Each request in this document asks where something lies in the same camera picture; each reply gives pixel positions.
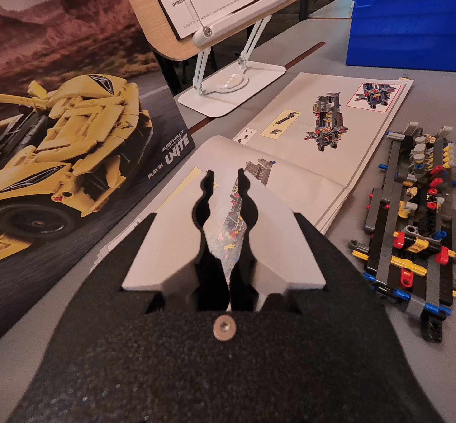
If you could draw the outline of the blue flat object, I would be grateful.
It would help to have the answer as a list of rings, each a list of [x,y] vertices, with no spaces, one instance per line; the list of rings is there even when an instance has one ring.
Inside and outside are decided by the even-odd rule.
[[[456,0],[354,0],[346,64],[454,72]]]

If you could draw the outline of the multicoloured lego chassis assembly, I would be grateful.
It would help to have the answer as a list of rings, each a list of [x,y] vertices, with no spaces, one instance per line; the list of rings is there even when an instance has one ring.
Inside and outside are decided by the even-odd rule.
[[[385,301],[420,322],[422,337],[442,341],[455,300],[455,142],[453,128],[427,134],[417,122],[387,133],[390,154],[381,187],[373,188],[363,230],[351,240],[363,276]]]

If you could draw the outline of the black lego set box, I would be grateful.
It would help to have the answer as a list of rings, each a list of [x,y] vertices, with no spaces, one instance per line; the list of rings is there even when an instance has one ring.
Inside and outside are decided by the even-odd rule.
[[[1,335],[194,142],[129,0],[1,0]]]

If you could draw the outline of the lego instruction booklet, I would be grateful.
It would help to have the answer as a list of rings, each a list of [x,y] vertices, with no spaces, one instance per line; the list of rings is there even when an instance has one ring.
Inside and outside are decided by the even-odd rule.
[[[204,231],[226,278],[239,258],[245,228],[236,201],[239,168],[326,232],[412,84],[300,73],[235,138],[217,135],[204,142],[134,222],[100,250],[92,270],[148,214],[209,169],[213,216]]]

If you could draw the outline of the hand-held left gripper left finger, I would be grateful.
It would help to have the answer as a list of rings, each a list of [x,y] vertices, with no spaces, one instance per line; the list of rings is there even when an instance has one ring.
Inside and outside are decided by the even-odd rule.
[[[214,173],[199,174],[162,206],[122,283],[126,291],[158,291],[165,298],[197,295],[198,310],[225,311],[230,301],[220,259],[209,250],[204,223]]]

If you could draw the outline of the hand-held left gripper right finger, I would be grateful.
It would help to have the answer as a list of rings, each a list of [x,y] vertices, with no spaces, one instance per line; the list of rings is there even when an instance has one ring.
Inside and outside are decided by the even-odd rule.
[[[323,289],[325,278],[301,229],[305,218],[243,169],[237,191],[246,230],[230,275],[231,310],[260,310],[271,294]]]

